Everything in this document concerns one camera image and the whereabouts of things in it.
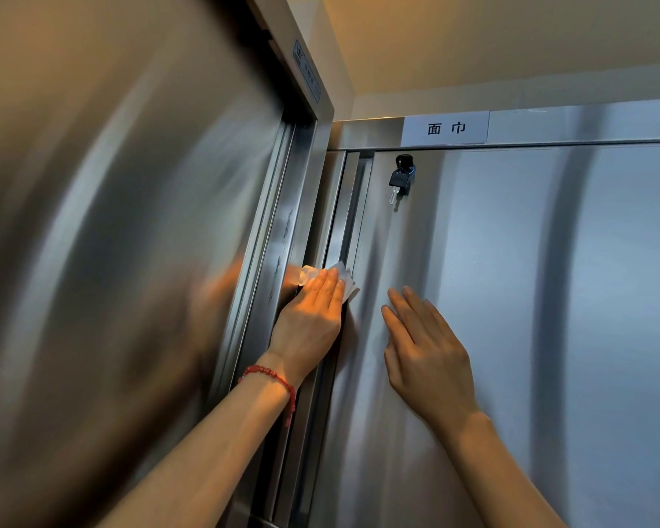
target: wall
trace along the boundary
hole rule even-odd
[[[660,65],[357,96],[352,119],[660,98]]]
[[[335,120],[352,118],[355,89],[340,52],[323,0],[287,0],[300,33],[315,61],[330,100]]]

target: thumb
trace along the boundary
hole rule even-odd
[[[386,349],[384,349],[384,362],[386,363],[386,371],[388,373],[388,383],[396,389],[399,387],[403,380],[401,378],[401,367],[398,361],[398,352],[393,341],[389,339]]]

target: ceiling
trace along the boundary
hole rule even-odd
[[[355,93],[660,63],[660,0],[324,0]]]

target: white cloth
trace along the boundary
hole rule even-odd
[[[350,271],[347,270],[345,264],[342,261],[339,263],[335,263],[335,265],[329,267],[328,270],[330,270],[331,268],[337,269],[337,272],[339,272],[338,279],[343,280],[343,282],[345,283],[345,295],[342,297],[342,303],[344,303],[348,300],[348,298],[350,298],[350,296],[352,296],[352,293],[354,293],[355,290],[359,291],[360,288],[357,287],[355,281],[352,279],[352,275],[350,274]],[[310,280],[315,278],[319,273],[320,273],[320,269],[311,267],[309,265],[304,266],[300,270],[300,276],[298,277],[298,284],[301,287],[303,287],[306,283],[308,283]]]

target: rectangular sticker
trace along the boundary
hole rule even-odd
[[[305,56],[303,48],[300,47],[300,42],[298,41],[296,41],[296,45],[293,46],[293,59],[296,60],[298,69],[300,70],[300,73],[303,74],[303,78],[305,79],[306,84],[308,84],[308,88],[315,98],[315,102],[320,103],[320,83],[318,82],[315,72],[310,67],[308,58]]]
[[[421,114],[403,121],[401,146],[484,144],[488,134],[488,111]]]

